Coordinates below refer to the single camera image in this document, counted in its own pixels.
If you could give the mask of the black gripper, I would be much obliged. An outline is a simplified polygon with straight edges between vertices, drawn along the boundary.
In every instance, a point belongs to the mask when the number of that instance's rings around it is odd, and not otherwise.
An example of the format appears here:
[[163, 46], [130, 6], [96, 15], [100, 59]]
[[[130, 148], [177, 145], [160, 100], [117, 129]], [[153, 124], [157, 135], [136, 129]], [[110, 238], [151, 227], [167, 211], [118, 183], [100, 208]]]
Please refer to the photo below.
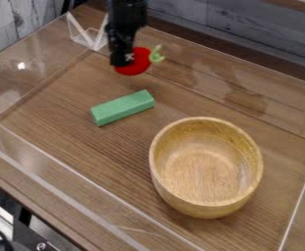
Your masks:
[[116, 33], [108, 35], [110, 65], [126, 67], [133, 64], [137, 31], [149, 23], [148, 0], [106, 0], [109, 27]]

